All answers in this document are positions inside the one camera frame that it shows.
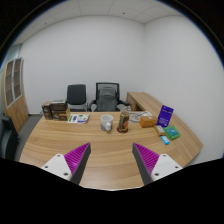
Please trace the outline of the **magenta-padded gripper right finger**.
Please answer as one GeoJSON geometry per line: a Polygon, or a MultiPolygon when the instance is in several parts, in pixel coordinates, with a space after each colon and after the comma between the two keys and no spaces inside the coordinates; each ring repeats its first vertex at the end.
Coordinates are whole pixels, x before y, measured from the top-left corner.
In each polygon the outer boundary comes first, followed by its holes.
{"type": "Polygon", "coordinates": [[[137,143],[133,144],[132,153],[144,185],[182,169],[168,154],[157,154],[137,143]]]}

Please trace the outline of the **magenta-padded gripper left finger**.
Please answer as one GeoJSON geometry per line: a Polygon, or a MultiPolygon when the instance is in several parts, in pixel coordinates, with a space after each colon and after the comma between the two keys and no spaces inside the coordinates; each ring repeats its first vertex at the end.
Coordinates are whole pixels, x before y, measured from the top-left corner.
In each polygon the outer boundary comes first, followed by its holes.
{"type": "Polygon", "coordinates": [[[65,155],[56,154],[42,166],[42,169],[79,185],[90,153],[91,145],[86,143],[65,155]]]}

